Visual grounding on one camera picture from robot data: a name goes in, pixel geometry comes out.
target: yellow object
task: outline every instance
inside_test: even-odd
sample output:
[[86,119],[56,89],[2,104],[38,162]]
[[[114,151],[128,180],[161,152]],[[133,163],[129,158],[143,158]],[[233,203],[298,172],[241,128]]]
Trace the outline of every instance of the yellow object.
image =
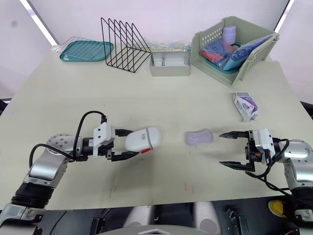
[[284,215],[284,203],[281,200],[272,200],[268,202],[268,208],[270,212],[272,212],[274,215],[282,218],[287,218]]

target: white table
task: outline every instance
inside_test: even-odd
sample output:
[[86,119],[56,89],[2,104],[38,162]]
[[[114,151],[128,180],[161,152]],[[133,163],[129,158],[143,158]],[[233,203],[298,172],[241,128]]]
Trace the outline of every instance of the white table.
[[[219,161],[245,162],[246,140],[219,138],[232,130],[267,127],[275,137],[313,145],[313,121],[295,98],[278,62],[262,61],[232,88],[195,67],[187,77],[152,77],[149,61],[134,74],[105,62],[66,63],[51,52],[0,117],[0,208],[28,171],[31,148],[58,133],[75,134],[81,116],[99,110],[116,127],[156,126],[162,145],[121,162],[103,157],[68,165],[48,209],[109,208],[277,195],[262,182]],[[248,91],[259,107],[257,121],[242,123],[232,101]],[[91,137],[91,115],[82,136]],[[208,128],[214,142],[190,147],[186,131]],[[36,157],[43,152],[38,149]],[[265,169],[256,164],[257,172]],[[286,187],[283,165],[269,181]]]

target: plastic storage basket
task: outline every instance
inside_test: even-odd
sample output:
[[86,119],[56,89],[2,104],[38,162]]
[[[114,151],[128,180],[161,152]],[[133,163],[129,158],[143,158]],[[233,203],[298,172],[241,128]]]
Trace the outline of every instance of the plastic storage basket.
[[[223,27],[228,25],[235,25],[237,27],[236,42],[239,44],[245,44],[254,39],[269,34],[274,34],[272,37],[254,49],[246,61],[242,64],[240,69],[234,73],[221,72],[220,70],[208,64],[206,59],[200,54],[200,49],[203,46],[214,41],[215,39],[222,37]],[[195,34],[192,39],[190,54],[191,64],[230,87],[238,79],[242,80],[245,73],[248,72],[253,66],[255,66],[256,63],[258,63],[260,60],[265,60],[278,39],[279,34],[271,30],[260,27],[235,16],[226,17],[213,27]]]

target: red mouse button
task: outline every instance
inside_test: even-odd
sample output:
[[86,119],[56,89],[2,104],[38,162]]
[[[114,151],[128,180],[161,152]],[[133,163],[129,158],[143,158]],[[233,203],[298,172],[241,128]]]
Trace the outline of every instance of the red mouse button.
[[144,150],[141,151],[141,153],[146,153],[146,152],[149,152],[151,150],[151,148],[146,148]]

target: stainless steel box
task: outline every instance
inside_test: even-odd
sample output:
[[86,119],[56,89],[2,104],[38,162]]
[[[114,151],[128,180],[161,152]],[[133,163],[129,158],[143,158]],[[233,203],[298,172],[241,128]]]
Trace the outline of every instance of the stainless steel box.
[[152,76],[189,76],[189,52],[152,52],[150,59],[150,69]]

